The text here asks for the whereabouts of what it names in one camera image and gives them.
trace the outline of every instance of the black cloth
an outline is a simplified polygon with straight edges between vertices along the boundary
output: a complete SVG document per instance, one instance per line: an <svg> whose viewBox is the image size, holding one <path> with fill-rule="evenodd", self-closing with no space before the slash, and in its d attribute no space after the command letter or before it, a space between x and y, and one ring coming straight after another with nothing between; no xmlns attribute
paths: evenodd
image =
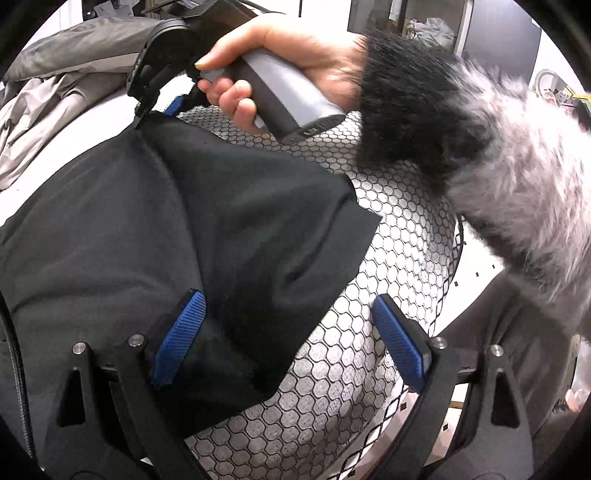
<svg viewBox="0 0 591 480"><path fill-rule="evenodd" d="M498 274L480 296L441 332L458 348L503 347L525 400L532 435L547 420L561 394L573 332L566 332L511 282Z"/></svg>
<svg viewBox="0 0 591 480"><path fill-rule="evenodd" d="M272 396L378 221L344 176L158 113L68 163L0 228L38 451L72 345L146 334L190 288L203 289L206 318L159 394L180 433ZM11 377L0 410L20 436L18 411L5 411Z"/></svg>

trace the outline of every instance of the gray fur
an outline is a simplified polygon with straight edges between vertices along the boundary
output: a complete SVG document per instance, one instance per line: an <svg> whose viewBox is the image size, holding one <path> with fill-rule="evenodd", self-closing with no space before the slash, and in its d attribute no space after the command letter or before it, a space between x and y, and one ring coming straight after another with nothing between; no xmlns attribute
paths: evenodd
<svg viewBox="0 0 591 480"><path fill-rule="evenodd" d="M452 103L492 135L446 193L485 239L501 240L492 246L523 292L570 330L591 304L591 137L524 83L469 64L452 72Z"/></svg>

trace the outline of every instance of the bolt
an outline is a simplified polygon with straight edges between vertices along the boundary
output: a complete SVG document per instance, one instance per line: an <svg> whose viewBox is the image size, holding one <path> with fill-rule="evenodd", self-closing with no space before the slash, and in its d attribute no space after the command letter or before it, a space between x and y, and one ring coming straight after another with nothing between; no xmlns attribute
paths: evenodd
<svg viewBox="0 0 591 480"><path fill-rule="evenodd" d="M431 345L437 350L443 350L447 348L447 340L443 337L434 337L431 339Z"/></svg>
<svg viewBox="0 0 591 480"><path fill-rule="evenodd" d="M74 352L76 355L80 355L84 352L84 350L86 350L86 344L84 342L75 343L72 347L72 352Z"/></svg>
<svg viewBox="0 0 591 480"><path fill-rule="evenodd" d="M503 351L503 347L501 345L491 345L491 353L494 356L501 356L505 352Z"/></svg>
<svg viewBox="0 0 591 480"><path fill-rule="evenodd" d="M144 343L144 335L140 333L134 333L129 340L127 340L129 346L141 346Z"/></svg>

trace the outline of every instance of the plastic bag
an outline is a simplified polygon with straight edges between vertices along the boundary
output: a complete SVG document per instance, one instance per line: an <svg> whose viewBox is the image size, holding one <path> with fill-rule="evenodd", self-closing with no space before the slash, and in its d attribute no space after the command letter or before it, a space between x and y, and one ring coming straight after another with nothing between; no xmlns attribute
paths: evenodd
<svg viewBox="0 0 591 480"><path fill-rule="evenodd" d="M408 23L407 38L420 41L427 47L452 50L455 37L454 31L441 18L427 18L425 23L412 19Z"/></svg>

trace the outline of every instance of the black mount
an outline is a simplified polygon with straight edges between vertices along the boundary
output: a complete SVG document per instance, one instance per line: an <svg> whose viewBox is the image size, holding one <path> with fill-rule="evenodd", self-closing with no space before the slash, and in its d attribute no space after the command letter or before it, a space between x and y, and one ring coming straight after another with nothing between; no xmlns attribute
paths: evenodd
<svg viewBox="0 0 591 480"><path fill-rule="evenodd" d="M52 479L210 479L156 405L147 343L133 335L105 356L74 346L46 436L43 467Z"/></svg>
<svg viewBox="0 0 591 480"><path fill-rule="evenodd" d="M197 81L199 75L194 63L211 50L218 39L254 17L256 13L237 0L205 0L195 8L183 8L178 17L156 25L127 77L127 95L139 102L134 128L138 128L152 110L164 85L182 72ZM209 103L194 86L191 93L184 96L180 111L196 105Z"/></svg>
<svg viewBox="0 0 591 480"><path fill-rule="evenodd" d="M429 357L426 381L368 480L528 479L533 474L530 430L502 348L456 349L444 338L429 338L397 311L402 328L421 343L423 360ZM148 379L147 343L143 335L132 335L104 355L86 343L74 345L46 437L44 468L51 478L70 480L85 472L103 480L209 479L158 409ZM425 467L454 387L466 382L470 388L449 451Z"/></svg>

